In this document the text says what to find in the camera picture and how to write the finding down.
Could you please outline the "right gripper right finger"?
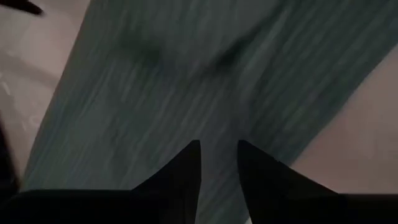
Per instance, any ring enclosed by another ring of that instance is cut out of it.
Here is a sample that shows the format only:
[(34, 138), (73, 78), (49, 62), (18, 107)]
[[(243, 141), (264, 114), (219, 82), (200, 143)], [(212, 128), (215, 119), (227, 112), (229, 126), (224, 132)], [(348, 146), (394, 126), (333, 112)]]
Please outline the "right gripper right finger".
[(243, 140), (237, 160), (253, 223), (397, 224), (396, 194), (334, 192)]

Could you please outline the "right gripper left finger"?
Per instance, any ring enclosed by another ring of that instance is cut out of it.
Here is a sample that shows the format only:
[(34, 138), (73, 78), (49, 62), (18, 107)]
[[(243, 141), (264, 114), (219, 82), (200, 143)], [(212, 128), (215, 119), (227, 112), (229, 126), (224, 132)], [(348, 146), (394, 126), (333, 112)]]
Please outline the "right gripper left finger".
[(194, 140), (132, 190), (29, 190), (1, 206), (1, 223), (194, 223), (200, 186)]

